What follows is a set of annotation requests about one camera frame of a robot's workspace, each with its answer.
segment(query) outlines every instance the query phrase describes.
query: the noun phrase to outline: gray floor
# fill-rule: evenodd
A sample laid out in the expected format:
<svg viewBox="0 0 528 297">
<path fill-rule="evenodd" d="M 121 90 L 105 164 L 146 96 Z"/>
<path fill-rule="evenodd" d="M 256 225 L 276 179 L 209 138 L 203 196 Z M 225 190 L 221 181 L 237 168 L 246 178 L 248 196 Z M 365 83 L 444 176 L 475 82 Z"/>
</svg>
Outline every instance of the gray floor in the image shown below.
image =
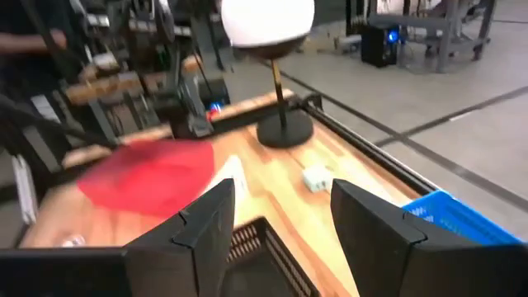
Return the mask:
<svg viewBox="0 0 528 297">
<path fill-rule="evenodd" d="M 511 99 L 409 136 L 417 145 L 460 165 L 460 172 L 447 170 L 408 143 L 396 141 L 383 149 L 528 240 L 528 208 L 523 206 L 528 205 L 528 133 L 523 125 L 528 118 L 528 88 L 523 89 L 528 86 L 528 24 L 515 23 L 528 22 L 527 15 L 526 0 L 499 1 L 495 16 L 499 21 L 493 23 L 492 42 L 483 59 L 474 63 L 471 54 L 461 54 L 447 74 L 428 73 L 420 47 L 408 52 L 407 68 L 377 69 L 354 55 L 335 54 L 292 54 L 280 66 L 397 133 L 517 90 Z M 478 24 L 471 24 L 465 31 L 474 34 L 477 28 Z M 235 64 L 225 79 L 233 101 L 272 89 L 269 69 L 252 61 Z M 284 83 L 301 96 L 311 92 L 289 79 Z M 324 109 L 372 142 L 391 136 L 335 106 L 325 104 Z M 7 156 L 0 156 L 0 163 L 6 167 Z M 475 176 L 487 180 L 488 187 L 475 182 Z M 502 191 L 494 191 L 490 184 Z M 1 246 L 15 237 L 12 230 L 20 225 L 13 215 L 17 211 L 16 204 L 0 208 L 0 218 L 9 218 L 0 225 Z"/>
</svg>

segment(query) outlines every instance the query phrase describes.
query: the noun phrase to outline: blue plastic crate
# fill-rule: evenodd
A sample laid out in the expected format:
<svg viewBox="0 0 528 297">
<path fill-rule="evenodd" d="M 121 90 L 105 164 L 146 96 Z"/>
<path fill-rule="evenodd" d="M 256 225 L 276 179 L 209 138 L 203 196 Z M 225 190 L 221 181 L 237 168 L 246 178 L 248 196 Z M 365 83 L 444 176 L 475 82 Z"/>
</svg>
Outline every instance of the blue plastic crate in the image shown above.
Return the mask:
<svg viewBox="0 0 528 297">
<path fill-rule="evenodd" d="M 521 243 L 521 240 L 444 191 L 434 191 L 405 205 L 403 209 L 476 243 Z"/>
</svg>

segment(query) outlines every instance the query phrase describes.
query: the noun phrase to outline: black plastic crate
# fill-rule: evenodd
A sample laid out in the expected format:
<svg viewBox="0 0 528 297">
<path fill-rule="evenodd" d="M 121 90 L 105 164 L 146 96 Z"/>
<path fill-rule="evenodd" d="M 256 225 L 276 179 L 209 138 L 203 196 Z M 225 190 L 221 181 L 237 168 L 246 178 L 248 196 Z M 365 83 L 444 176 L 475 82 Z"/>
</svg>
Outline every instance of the black plastic crate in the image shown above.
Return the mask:
<svg viewBox="0 0 528 297">
<path fill-rule="evenodd" d="M 319 296 L 275 230 L 258 218 L 233 231 L 223 297 Z"/>
</svg>

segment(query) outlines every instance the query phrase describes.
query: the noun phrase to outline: red fabric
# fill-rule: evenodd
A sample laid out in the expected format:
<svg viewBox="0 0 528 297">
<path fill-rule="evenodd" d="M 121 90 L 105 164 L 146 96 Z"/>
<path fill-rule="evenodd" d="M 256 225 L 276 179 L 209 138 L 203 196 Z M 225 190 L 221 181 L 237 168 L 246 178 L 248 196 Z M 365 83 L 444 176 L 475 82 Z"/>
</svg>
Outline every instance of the red fabric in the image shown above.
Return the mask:
<svg viewBox="0 0 528 297">
<path fill-rule="evenodd" d="M 78 186 L 95 205 L 168 218 L 198 198 L 214 172 L 205 141 L 137 142 L 91 168 Z"/>
</svg>

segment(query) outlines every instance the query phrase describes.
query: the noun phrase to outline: person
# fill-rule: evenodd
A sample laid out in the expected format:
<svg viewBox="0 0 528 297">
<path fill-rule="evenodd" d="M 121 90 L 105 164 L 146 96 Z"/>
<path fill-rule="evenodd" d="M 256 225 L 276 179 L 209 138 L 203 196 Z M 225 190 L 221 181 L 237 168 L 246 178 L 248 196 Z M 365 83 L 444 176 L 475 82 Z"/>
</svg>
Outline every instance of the person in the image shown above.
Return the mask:
<svg viewBox="0 0 528 297">
<path fill-rule="evenodd" d="M 75 44 L 68 0 L 34 1 L 46 28 L 57 46 L 66 50 Z M 59 88 L 62 73 L 55 65 L 44 39 L 27 16 L 21 0 L 0 1 L 0 92 L 19 105 L 38 111 L 35 99 L 42 96 L 53 108 L 56 120 L 63 120 L 58 102 L 51 93 Z M 28 124 L 14 119 L 17 124 Z M 66 137 L 37 127 L 41 138 L 60 163 L 71 149 Z"/>
</svg>

